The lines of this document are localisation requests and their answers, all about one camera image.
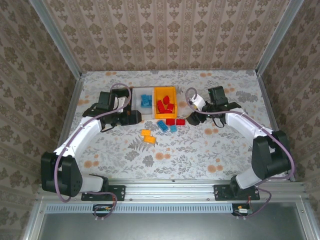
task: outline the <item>plastic container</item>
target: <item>plastic container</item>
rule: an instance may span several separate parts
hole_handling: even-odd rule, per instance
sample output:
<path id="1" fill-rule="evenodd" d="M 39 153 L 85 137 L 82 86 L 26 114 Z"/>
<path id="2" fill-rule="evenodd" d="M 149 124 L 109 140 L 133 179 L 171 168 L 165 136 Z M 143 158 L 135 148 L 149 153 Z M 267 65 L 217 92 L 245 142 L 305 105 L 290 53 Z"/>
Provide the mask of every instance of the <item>plastic container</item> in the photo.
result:
<path id="1" fill-rule="evenodd" d="M 157 101 L 163 101 L 164 97 L 168 96 L 170 98 L 170 103 L 174 104 L 172 113 L 159 113 L 157 108 Z M 177 103 L 177 93 L 174 86 L 159 86 L 154 88 L 152 109 L 154 109 L 155 119 L 176 119 L 178 115 L 178 103 Z"/>
<path id="2" fill-rule="evenodd" d="M 141 107 L 141 95 L 152 95 L 154 98 L 154 87 L 134 87 L 132 89 L 132 110 L 138 110 L 141 113 L 142 120 L 151 120 L 155 119 L 154 117 L 154 103 L 152 103 L 152 107 Z"/>

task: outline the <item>patterned wallpaper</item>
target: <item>patterned wallpaper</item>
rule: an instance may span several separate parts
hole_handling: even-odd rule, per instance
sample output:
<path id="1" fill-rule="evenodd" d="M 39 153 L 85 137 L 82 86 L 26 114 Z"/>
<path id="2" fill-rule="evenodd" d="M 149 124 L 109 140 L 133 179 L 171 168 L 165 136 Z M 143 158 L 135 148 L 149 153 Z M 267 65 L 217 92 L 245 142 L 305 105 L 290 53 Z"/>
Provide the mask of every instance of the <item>patterned wallpaper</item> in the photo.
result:
<path id="1" fill-rule="evenodd" d="M 82 71 L 255 69 L 289 0 L 44 0 Z"/>
<path id="2" fill-rule="evenodd" d="M 75 79 L 27 0 L 0 1 L 0 239 L 19 239 Z"/>
<path id="3" fill-rule="evenodd" d="M 263 73 L 279 125 L 290 141 L 296 176 L 320 219 L 320 1 L 305 0 Z"/>

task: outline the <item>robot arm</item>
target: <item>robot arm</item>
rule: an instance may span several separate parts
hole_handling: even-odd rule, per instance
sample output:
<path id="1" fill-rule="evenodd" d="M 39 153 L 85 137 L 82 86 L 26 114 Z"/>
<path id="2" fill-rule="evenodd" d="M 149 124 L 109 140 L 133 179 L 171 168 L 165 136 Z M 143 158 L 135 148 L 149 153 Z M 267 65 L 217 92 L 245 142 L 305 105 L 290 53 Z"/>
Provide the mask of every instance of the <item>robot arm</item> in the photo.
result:
<path id="1" fill-rule="evenodd" d="M 204 101 L 203 98 L 197 94 L 190 98 L 190 103 L 195 105 L 197 109 L 202 112 L 214 113 L 232 111 L 241 114 L 225 113 L 207 115 L 195 111 L 187 117 L 189 124 L 196 126 L 203 123 L 207 117 L 219 118 L 223 124 L 228 124 L 233 127 L 248 141 L 253 143 L 251 167 L 231 179 L 230 188 L 234 196 L 240 194 L 242 190 L 254 187 L 255 184 L 262 180 L 291 169 L 291 164 L 287 155 L 265 132 L 262 131 L 262 128 L 289 150 L 288 139 L 284 132 L 272 131 L 266 127 L 259 128 L 254 125 L 248 120 L 250 117 L 240 105 L 235 102 L 228 102 L 222 86 L 211 88 L 208 90 L 208 93 L 211 103 Z"/>
<path id="2" fill-rule="evenodd" d="M 113 128 L 116 125 L 125 126 L 141 122 L 141 113 L 137 110 L 131 110 L 130 104 L 118 112 L 93 119 L 124 106 L 128 97 L 127 93 L 126 89 L 113 90 L 112 93 L 101 92 L 99 101 L 84 112 L 83 118 L 70 137 L 53 153 L 45 152 L 42 155 L 41 184 L 43 190 L 56 192 L 54 169 L 58 156 L 62 153 L 57 173 L 61 194 L 74 197 L 78 193 L 100 192 L 102 189 L 107 192 L 108 181 L 105 181 L 106 178 L 82 173 L 78 168 L 77 161 L 81 158 L 91 140 L 104 128 L 110 129 L 110 127 Z"/>

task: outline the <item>table surface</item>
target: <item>table surface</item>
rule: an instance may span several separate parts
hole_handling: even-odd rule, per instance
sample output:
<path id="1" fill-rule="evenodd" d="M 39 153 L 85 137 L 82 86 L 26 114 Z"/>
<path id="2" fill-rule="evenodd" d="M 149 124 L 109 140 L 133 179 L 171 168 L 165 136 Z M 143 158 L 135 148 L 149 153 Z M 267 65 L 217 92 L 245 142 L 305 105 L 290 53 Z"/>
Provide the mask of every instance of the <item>table surface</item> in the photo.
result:
<path id="1" fill-rule="evenodd" d="M 83 112 L 98 101 L 100 92 L 109 91 L 114 83 L 175 86 L 179 118 L 192 112 L 185 101 L 187 88 L 196 88 L 208 101 L 207 89 L 223 86 L 229 102 L 238 103 L 249 116 L 270 128 L 253 70 L 95 71 L 86 74 L 70 133 Z M 198 126 L 187 124 L 175 133 L 163 133 L 156 122 L 117 126 L 98 134 L 78 160 L 81 171 L 117 179 L 229 180 L 250 167 L 252 143 L 232 127 L 217 128 L 208 119 Z M 151 130 L 155 145 L 143 142 L 142 129 Z"/>

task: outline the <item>yellow bin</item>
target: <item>yellow bin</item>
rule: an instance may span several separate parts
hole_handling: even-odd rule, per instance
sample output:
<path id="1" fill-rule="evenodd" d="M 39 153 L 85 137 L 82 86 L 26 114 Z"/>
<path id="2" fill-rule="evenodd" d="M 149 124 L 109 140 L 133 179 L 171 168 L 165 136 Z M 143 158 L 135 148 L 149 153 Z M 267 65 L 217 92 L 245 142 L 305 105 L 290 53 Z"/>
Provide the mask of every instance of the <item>yellow bin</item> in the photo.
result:
<path id="1" fill-rule="evenodd" d="M 170 103 L 174 104 L 172 113 L 159 113 L 157 108 L 157 101 L 161 100 L 164 102 L 164 97 L 168 96 L 170 98 Z M 154 118 L 155 119 L 176 119 L 178 116 L 178 103 L 177 103 L 177 93 L 174 86 L 159 86 L 154 88 Z"/>

